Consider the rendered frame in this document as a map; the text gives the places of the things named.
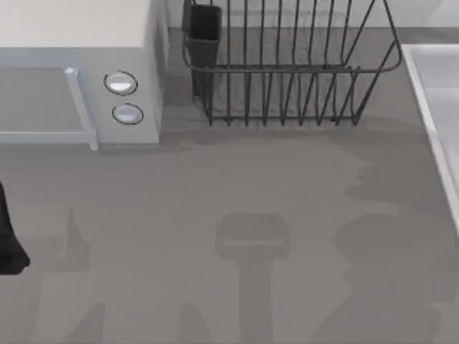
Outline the small microwave knob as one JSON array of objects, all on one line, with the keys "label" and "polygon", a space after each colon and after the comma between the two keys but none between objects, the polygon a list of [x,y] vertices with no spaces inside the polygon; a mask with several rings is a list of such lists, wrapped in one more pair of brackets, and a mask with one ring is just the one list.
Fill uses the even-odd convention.
[{"label": "small microwave knob", "polygon": [[115,106],[111,114],[113,119],[122,125],[137,125],[144,117],[142,109],[130,103]]}]

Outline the black cutlery holder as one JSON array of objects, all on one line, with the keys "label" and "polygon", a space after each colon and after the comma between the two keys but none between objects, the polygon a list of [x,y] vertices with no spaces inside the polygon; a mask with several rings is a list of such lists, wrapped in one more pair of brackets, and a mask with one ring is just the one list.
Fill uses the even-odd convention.
[{"label": "black cutlery holder", "polygon": [[222,35],[222,8],[184,0],[182,30],[191,59],[192,95],[209,94]]}]

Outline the large microwave knob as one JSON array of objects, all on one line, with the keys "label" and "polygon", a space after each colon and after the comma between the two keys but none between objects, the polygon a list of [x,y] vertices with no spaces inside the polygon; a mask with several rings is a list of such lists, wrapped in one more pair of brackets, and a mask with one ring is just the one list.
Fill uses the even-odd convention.
[{"label": "large microwave knob", "polygon": [[131,95],[138,88],[137,79],[132,74],[121,70],[106,74],[103,84],[109,92],[119,96]]}]

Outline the microwave glass door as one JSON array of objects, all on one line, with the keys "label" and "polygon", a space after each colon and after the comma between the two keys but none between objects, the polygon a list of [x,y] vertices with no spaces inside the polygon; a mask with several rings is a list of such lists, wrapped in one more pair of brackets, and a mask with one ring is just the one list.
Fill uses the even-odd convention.
[{"label": "microwave glass door", "polygon": [[0,67],[0,145],[87,144],[97,129],[74,67]]}]

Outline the pale microwave oven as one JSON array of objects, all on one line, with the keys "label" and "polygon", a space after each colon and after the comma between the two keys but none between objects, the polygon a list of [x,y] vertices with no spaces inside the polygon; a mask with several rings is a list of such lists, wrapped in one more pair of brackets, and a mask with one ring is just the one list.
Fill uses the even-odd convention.
[{"label": "pale microwave oven", "polygon": [[[165,0],[0,0],[0,67],[74,67],[101,145],[153,145],[160,140],[169,33]],[[109,92],[103,78],[132,74],[137,90]],[[111,114],[130,103],[137,125]]]}]

